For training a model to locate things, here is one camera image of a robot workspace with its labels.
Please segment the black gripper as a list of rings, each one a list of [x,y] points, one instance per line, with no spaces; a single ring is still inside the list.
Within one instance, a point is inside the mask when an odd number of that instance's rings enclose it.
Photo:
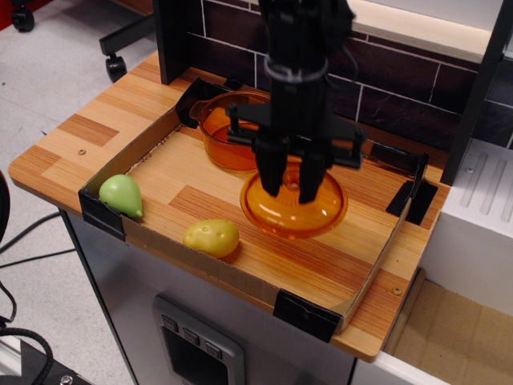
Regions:
[[[265,72],[270,101],[227,107],[228,138],[253,148],[262,187],[272,197],[280,192],[287,155],[301,156],[299,202],[308,204],[316,200],[327,168],[362,166],[367,134],[328,109],[324,67],[314,72],[267,67]],[[257,138],[264,134],[268,138]]]

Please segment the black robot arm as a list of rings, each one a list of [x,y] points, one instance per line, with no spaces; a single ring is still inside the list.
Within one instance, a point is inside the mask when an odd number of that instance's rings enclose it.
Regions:
[[[301,158],[299,202],[317,197],[327,169],[362,165],[366,132],[327,106],[328,58],[352,33],[345,1],[261,1],[269,34],[268,103],[232,104],[230,141],[251,147],[263,189],[280,192],[289,156]]]

